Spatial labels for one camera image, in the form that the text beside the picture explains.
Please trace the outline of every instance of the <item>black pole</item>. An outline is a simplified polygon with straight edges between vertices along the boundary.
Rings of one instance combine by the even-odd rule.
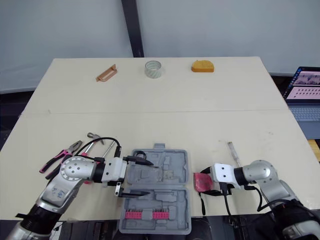
[[[121,0],[134,58],[144,57],[136,0]]]

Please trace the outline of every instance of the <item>pink cloth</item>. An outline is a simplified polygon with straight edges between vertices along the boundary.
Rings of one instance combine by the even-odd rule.
[[[214,189],[214,182],[208,174],[194,172],[193,173],[194,189],[203,193]]]

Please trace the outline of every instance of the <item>pliers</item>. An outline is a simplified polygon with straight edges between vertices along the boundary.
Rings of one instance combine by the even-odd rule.
[[[54,178],[60,171],[60,167],[61,164],[67,160],[68,158],[73,156],[74,151],[76,151],[82,144],[82,141],[77,141],[74,144],[72,144],[68,149],[63,149],[61,152],[59,152],[58,155],[56,155],[55,157],[51,158],[40,170],[40,173],[44,173],[45,171],[48,170],[48,168],[54,164],[57,160],[59,160],[60,158],[63,157],[63,159],[61,160],[60,164],[52,171],[50,172],[45,178],[46,179],[52,179]]]

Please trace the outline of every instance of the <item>laptop screen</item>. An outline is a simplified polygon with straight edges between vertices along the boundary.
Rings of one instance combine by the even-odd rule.
[[[300,66],[283,94],[287,103],[320,103],[320,67]]]

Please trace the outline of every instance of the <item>white wall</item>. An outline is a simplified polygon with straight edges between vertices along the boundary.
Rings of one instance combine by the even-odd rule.
[[[120,0],[0,0],[0,93],[33,90],[53,58],[132,57]]]
[[[137,0],[146,57],[260,56],[320,67],[320,0]]]

